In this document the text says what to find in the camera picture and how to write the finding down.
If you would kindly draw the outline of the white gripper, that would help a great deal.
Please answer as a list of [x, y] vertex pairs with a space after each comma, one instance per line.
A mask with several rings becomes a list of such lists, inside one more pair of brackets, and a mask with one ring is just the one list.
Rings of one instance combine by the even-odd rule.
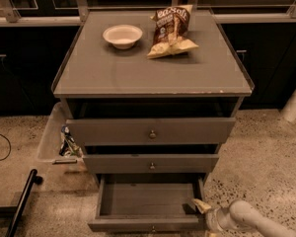
[[211, 231], [206, 231], [206, 237], [219, 237], [218, 233], [223, 231], [223, 228], [218, 222], [219, 208], [211, 208], [208, 203], [198, 198], [194, 198], [192, 202], [195, 204], [201, 214], [206, 213], [206, 224], [208, 229]]

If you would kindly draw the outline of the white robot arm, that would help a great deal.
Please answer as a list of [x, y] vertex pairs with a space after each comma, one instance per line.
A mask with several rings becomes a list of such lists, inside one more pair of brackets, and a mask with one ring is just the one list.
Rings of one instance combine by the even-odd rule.
[[263, 237], [296, 237], [296, 231], [264, 217], [250, 203], [235, 199], [227, 207], [213, 208], [201, 199], [194, 198], [194, 205], [205, 216], [206, 237], [218, 237], [227, 230], [257, 231]]

